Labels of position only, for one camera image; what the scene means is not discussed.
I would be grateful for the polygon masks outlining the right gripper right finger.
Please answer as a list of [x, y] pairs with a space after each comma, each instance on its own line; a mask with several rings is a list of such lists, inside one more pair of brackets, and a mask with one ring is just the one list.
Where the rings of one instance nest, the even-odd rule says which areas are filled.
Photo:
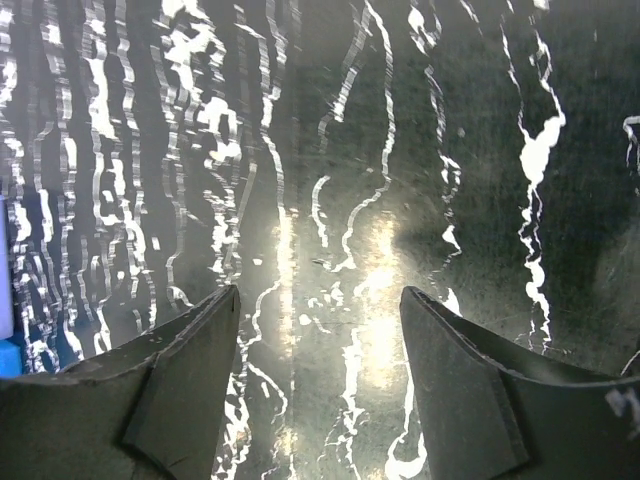
[[432, 478], [638, 478], [638, 377], [534, 353], [413, 286], [400, 316]]

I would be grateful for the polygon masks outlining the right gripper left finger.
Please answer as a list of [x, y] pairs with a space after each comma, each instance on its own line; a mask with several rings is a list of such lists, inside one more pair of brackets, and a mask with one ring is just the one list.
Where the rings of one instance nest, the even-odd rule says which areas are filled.
[[207, 479], [236, 351], [229, 285], [64, 370], [1, 383], [5, 479]]

